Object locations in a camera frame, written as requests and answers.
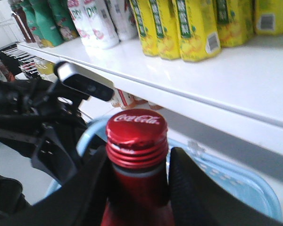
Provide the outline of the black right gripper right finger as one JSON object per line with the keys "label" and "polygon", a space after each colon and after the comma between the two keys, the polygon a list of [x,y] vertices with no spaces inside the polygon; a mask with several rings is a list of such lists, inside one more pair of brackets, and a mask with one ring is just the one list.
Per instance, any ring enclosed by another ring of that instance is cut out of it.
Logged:
{"label": "black right gripper right finger", "polygon": [[170,151],[169,191],[177,226],[282,226],[215,183],[179,147]]}

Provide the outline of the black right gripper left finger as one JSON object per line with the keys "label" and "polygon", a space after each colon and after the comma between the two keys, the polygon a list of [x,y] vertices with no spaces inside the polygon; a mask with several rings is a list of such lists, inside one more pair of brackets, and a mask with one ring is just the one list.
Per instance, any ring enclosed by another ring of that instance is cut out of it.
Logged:
{"label": "black right gripper left finger", "polygon": [[99,226],[107,199],[108,157],[100,146],[59,190],[4,221],[6,226]]}

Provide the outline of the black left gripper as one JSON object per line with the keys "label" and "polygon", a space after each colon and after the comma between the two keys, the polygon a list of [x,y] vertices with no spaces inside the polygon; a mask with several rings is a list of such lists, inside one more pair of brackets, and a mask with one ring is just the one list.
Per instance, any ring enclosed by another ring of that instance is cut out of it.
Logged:
{"label": "black left gripper", "polygon": [[65,184],[82,167],[76,145],[87,127],[79,111],[87,98],[59,81],[0,81],[0,142]]}

